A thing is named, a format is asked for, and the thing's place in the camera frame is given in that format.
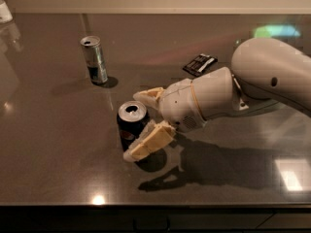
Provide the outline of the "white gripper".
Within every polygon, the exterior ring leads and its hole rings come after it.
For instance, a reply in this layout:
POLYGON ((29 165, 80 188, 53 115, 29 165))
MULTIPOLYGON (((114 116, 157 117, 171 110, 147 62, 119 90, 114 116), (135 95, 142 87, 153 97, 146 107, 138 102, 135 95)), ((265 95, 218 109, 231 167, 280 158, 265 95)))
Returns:
POLYGON ((139 137, 123 154, 123 159, 127 162, 140 161, 169 145, 174 140, 176 129, 190 132, 206 124, 194 100, 190 79, 173 83, 165 90, 163 87, 155 87, 139 91, 133 98, 147 107, 158 108, 166 121, 156 123, 152 119, 147 123, 139 137))

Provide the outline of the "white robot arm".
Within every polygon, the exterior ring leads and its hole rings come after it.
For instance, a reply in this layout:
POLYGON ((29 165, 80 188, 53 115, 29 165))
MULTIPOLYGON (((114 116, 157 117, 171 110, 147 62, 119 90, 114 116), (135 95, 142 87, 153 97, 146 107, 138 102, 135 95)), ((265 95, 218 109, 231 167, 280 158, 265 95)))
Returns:
POLYGON ((166 147, 177 132, 202 128, 218 117, 266 114, 281 104, 311 116, 311 58, 273 38, 253 38, 233 53, 230 67, 193 80, 133 95, 156 109, 162 122, 151 121, 123 154, 140 161, 166 147))

